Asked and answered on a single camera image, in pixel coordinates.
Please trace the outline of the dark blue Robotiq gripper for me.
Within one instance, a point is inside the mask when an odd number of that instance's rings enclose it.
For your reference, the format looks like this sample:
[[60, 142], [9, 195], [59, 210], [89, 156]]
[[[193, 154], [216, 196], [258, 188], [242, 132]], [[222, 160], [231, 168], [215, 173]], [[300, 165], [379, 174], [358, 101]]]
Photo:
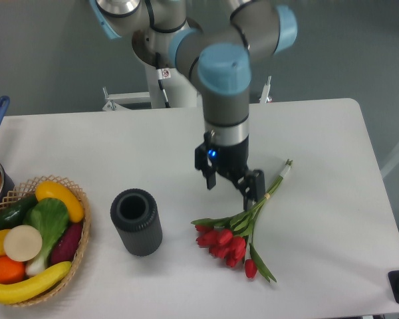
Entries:
[[203, 135], [203, 143], [195, 149], [195, 168], [206, 179], [207, 189], [216, 185], [215, 173], [230, 180], [243, 196], [243, 209], [248, 210], [265, 194], [265, 174], [247, 166], [249, 138], [232, 146], [211, 142], [211, 133]]

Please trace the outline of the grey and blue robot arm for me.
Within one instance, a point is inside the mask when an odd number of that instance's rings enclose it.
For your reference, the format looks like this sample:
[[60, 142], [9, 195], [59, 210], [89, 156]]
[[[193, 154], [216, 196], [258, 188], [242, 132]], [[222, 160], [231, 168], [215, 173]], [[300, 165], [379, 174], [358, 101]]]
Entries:
[[293, 45], [297, 20], [285, 5], [269, 1], [227, 1], [229, 25], [205, 33], [189, 19], [185, 1], [91, 1], [106, 36], [129, 36], [137, 57], [156, 74], [169, 68], [185, 79], [182, 95], [201, 95], [205, 133], [195, 150], [195, 167], [207, 188], [220, 175], [250, 208], [265, 194], [265, 178], [249, 169], [251, 63]]

